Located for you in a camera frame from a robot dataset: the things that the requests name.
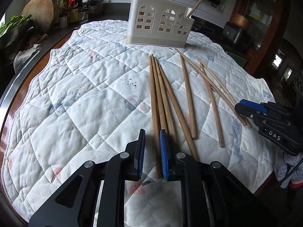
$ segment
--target cutting board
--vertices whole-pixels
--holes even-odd
[[[55,0],[31,0],[21,15],[31,14],[31,21],[38,26],[40,33],[45,34],[57,17]]]

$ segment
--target wooden chopstick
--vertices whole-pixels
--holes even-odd
[[[153,54],[151,55],[151,60],[152,60],[153,73],[154,73],[154,79],[155,79],[155,86],[156,86],[156,94],[157,94],[157,102],[158,102],[158,110],[159,110],[159,116],[160,116],[161,129],[164,129],[165,133],[167,133],[168,129],[167,129],[167,125],[166,125],[166,116],[165,116],[165,112],[164,112],[162,94],[161,94],[161,89],[160,89],[160,84],[159,84],[159,79],[158,79],[158,73],[157,73],[155,58],[154,58]]]
[[[202,2],[203,0],[199,0],[198,3],[196,4],[196,6],[194,6],[194,8],[189,12],[189,14],[187,15],[187,18],[189,18],[193,12],[197,9],[197,7],[200,5],[200,3]]]
[[[175,128],[174,128],[174,124],[172,121],[172,115],[171,115],[171,111],[169,108],[169,101],[167,100],[165,86],[164,86],[162,75],[161,75],[161,72],[159,69],[159,63],[156,58],[155,58],[155,61],[156,61],[156,68],[157,68],[157,73],[158,73],[158,78],[159,78],[160,90],[161,90],[161,94],[162,94],[163,106],[164,106],[164,111],[165,111],[165,115],[166,115],[166,121],[167,121],[168,130],[169,130],[169,135],[170,135],[170,138],[172,139],[172,141],[177,142]]]
[[[224,84],[220,81],[220,79],[213,73],[212,70],[210,70],[208,68],[208,66],[198,57],[196,56],[197,60],[200,62],[200,64],[202,64],[204,66],[204,68],[210,73],[210,75],[212,75],[212,77],[217,81],[217,83],[221,86],[221,88],[224,90],[224,92],[227,94],[227,96],[230,98],[231,102],[236,105],[237,102],[236,100],[234,99],[234,97],[231,95],[231,93],[228,91],[228,89],[224,86]],[[245,117],[245,116],[241,116],[246,125],[248,126],[248,128],[251,128],[251,124],[250,122],[248,121],[248,119]]]
[[[202,65],[202,63],[200,62],[200,66],[201,66],[201,71],[205,73],[204,67]],[[224,137],[223,137],[223,131],[222,131],[222,126],[221,126],[221,121],[220,121],[220,117],[219,117],[219,112],[218,112],[218,107],[216,104],[216,100],[214,97],[214,94],[212,92],[212,87],[210,86],[210,84],[204,79],[206,87],[207,87],[207,91],[209,93],[209,97],[210,97],[210,102],[212,104],[212,109],[214,111],[214,116],[215,116],[215,122],[216,122],[216,126],[217,126],[217,131],[218,131],[218,138],[219,138],[219,146],[220,148],[224,148],[225,147],[225,143],[224,143]]]
[[[181,58],[181,65],[182,65],[182,71],[183,71],[183,78],[184,78],[184,82],[185,82],[185,90],[186,90],[186,95],[187,95],[190,132],[191,132],[191,137],[193,139],[196,139],[197,138],[197,127],[196,127],[196,117],[194,115],[194,102],[192,100],[191,89],[190,89],[190,85],[189,85],[189,79],[188,79],[184,59],[181,55],[180,55],[180,58]]]
[[[152,118],[152,129],[154,133],[156,174],[157,174],[157,178],[163,178],[160,137],[159,137],[160,127],[159,127],[159,120],[157,113],[157,97],[156,97],[155,78],[154,78],[151,56],[149,56],[149,75],[150,75],[149,85],[151,92],[151,118]]]
[[[173,106],[174,106],[174,108],[175,108],[177,117],[178,117],[178,119],[179,119],[181,128],[182,128],[182,130],[183,130],[185,139],[186,139],[186,141],[187,141],[187,145],[188,145],[188,147],[189,147],[189,151],[190,151],[192,157],[193,157],[196,161],[200,161],[200,160],[199,160],[199,155],[198,155],[197,149],[196,149],[196,147],[195,147],[195,145],[194,145],[194,141],[193,141],[192,138],[191,138],[191,134],[190,134],[190,132],[189,132],[189,129],[188,129],[187,124],[186,124],[186,122],[185,122],[184,116],[183,116],[183,114],[182,114],[182,112],[181,112],[181,109],[180,109],[180,107],[179,107],[179,104],[178,104],[178,102],[177,102],[177,99],[176,99],[176,97],[175,97],[175,95],[174,95],[174,92],[172,91],[172,88],[171,88],[171,86],[170,86],[170,84],[169,84],[169,82],[168,82],[168,80],[167,80],[167,78],[166,78],[166,76],[165,76],[165,74],[164,74],[164,72],[163,72],[163,69],[161,68],[160,65],[158,65],[158,66],[159,66],[159,69],[160,69],[160,72],[161,72],[161,75],[162,75],[164,84],[165,84],[165,86],[166,86],[167,92],[168,92],[168,94],[169,94],[169,97],[170,97],[170,99],[172,100],[172,104],[173,104]]]
[[[237,116],[237,118],[240,120],[242,125],[246,126],[246,123],[242,119],[242,117],[234,110],[234,106],[231,104],[231,102],[227,99],[227,97],[219,90],[219,88],[209,79],[209,77],[204,74],[199,67],[197,67],[189,58],[187,58],[184,54],[182,54],[178,49],[175,49],[184,59],[188,61],[188,63],[196,69],[196,71],[213,87],[213,89],[220,95],[220,97],[226,102],[226,104],[230,107],[230,109],[233,111],[233,113]]]

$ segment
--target dish rag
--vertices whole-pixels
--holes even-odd
[[[40,48],[41,44],[34,44],[33,47],[28,50],[19,51],[14,59],[14,70],[17,73],[25,64],[25,62],[31,57],[31,55]]]
[[[285,177],[287,172],[287,165],[295,167],[299,163],[302,157],[303,157],[303,153],[299,153],[297,156],[291,156],[281,148],[278,148],[276,152],[276,160],[274,167],[277,180],[281,181]],[[303,180],[303,163],[291,176],[292,182],[301,182],[302,180]]]

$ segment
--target cabinet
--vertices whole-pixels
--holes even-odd
[[[282,16],[285,0],[237,0],[230,22],[235,14],[246,17],[251,25],[248,34],[252,40],[247,51],[246,72],[253,75],[259,67],[274,38],[284,34],[280,27],[287,23],[288,16]]]

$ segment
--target cable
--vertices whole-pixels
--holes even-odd
[[[277,187],[279,187],[282,183],[284,183],[285,180],[287,180],[287,178],[289,178],[299,168],[299,166],[302,164],[302,162],[303,162],[303,156],[302,156],[301,160],[299,161],[299,163],[288,174],[286,174],[285,177],[280,182],[278,182],[267,193],[260,195],[259,199],[264,199],[267,195],[272,193]]]

